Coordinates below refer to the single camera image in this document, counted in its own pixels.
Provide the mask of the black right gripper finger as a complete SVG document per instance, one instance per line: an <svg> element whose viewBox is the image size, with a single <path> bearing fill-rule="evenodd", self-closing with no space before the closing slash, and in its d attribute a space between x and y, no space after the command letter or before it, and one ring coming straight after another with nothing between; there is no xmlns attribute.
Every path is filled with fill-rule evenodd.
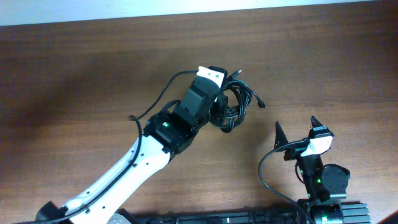
<svg viewBox="0 0 398 224"><path fill-rule="evenodd" d="M312 128L323 128L324 127L324 125L322 125L321 122L319 122L319 120L317 120L315 116L311 116L310 121L312 124Z"/></svg>
<svg viewBox="0 0 398 224"><path fill-rule="evenodd" d="M289 141L280 125L277 121L275 123L275 142L274 142L274 149L277 152L283 152L285 150L285 146L288 145Z"/></svg>

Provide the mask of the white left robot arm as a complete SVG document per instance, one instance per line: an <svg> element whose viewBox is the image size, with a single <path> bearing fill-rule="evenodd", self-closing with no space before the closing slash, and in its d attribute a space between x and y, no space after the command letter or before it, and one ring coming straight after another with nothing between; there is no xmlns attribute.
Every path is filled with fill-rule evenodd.
<svg viewBox="0 0 398 224"><path fill-rule="evenodd" d="M116 210L152 175L187 149L207 123L224 120L228 99L187 94L153 115L128 152L93 185L57 208L46 203L36 223L107 223Z"/></svg>

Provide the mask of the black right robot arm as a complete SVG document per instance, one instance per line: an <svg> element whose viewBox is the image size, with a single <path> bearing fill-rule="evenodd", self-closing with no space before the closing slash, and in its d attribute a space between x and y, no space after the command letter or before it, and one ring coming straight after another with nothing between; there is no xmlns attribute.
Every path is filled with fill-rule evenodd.
<svg viewBox="0 0 398 224"><path fill-rule="evenodd" d="M295 161L297 175L308 193L308 199L298 200L315 223L343 223L341 201L347 197L350 171L336 164L324 164L321 155L331 148L334 134L312 116L307 137L288 141L280 125L275 124L274 149L284 153L285 161Z"/></svg>

